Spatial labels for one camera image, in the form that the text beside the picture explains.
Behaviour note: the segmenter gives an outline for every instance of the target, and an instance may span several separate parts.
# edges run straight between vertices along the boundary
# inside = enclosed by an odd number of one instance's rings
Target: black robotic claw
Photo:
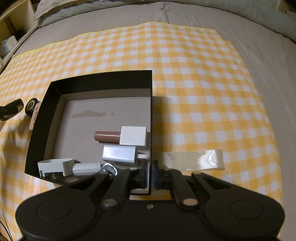
[[[141,169],[98,173],[25,200],[16,211],[23,240],[277,240],[284,211],[275,200],[201,172],[152,168],[155,189],[172,200],[129,200],[146,186]]]

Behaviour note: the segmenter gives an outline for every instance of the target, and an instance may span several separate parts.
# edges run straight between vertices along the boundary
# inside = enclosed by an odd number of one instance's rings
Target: brown cylinder
[[[119,143],[119,131],[96,131],[94,139],[99,142]]]

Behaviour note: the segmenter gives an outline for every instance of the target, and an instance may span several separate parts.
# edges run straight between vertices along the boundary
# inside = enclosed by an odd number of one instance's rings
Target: checkered tablecloth
[[[240,55],[215,30],[150,22],[49,44],[12,59],[0,76],[0,104],[42,100],[54,80],[139,69],[153,72],[153,150],[222,149],[225,170],[206,173],[281,202],[266,110]],[[22,112],[0,132],[1,205],[14,240],[18,205],[54,187],[24,174],[29,122]]]

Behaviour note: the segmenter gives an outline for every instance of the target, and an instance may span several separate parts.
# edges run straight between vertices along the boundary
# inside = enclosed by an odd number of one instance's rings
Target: beige sheet
[[[263,99],[278,145],[286,212],[281,237],[295,240],[296,44],[290,39],[229,12],[157,2],[103,9],[63,19],[34,32],[17,54],[81,33],[148,21],[213,28],[238,50]]]

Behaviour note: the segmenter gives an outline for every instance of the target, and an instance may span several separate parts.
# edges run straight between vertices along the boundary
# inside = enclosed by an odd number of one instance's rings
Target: open cardboard box
[[[149,159],[146,189],[151,176],[152,71],[121,71],[82,75],[50,83],[42,100],[27,152],[25,173],[57,184],[80,177],[60,173],[40,177],[38,162],[73,158],[77,163],[102,160],[103,144],[94,140],[95,131],[120,131],[121,126],[146,126],[147,147],[140,150]],[[128,165],[117,165],[120,169]]]

